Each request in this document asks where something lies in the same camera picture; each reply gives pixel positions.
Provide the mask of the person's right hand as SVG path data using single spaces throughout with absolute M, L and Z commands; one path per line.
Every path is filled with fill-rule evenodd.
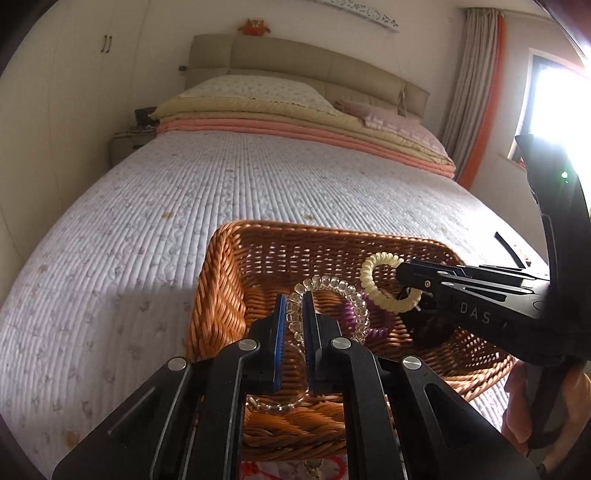
M 533 432 L 533 423 L 527 404 L 527 366 L 518 361 L 505 385 L 509 403 L 503 414 L 501 432 L 522 454 Z M 573 367 L 562 383 L 562 396 L 567 409 L 567 419 L 558 439 L 549 449 L 543 464 L 548 472 L 558 468 L 579 439 L 590 419 L 590 378 L 580 367 Z

